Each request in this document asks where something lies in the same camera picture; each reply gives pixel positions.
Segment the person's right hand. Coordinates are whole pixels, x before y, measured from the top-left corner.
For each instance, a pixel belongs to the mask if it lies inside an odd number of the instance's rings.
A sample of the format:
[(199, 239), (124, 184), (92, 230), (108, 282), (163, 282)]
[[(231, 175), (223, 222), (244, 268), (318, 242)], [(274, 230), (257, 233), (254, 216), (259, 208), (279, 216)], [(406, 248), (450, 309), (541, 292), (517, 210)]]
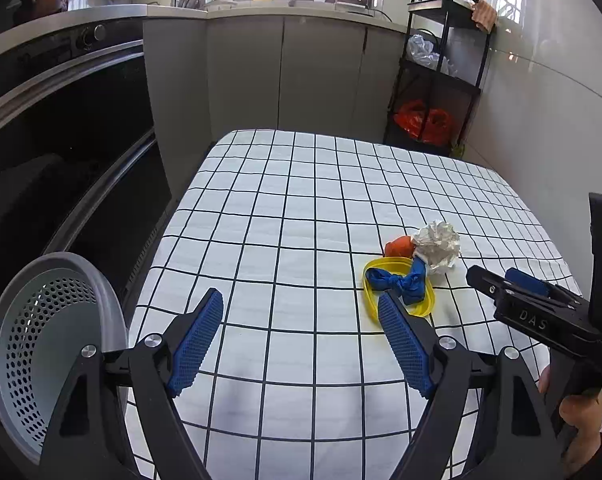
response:
[(602, 437), (602, 389), (596, 396), (566, 396), (559, 415), (576, 429), (576, 436), (561, 460), (564, 478), (581, 470), (598, 452)]

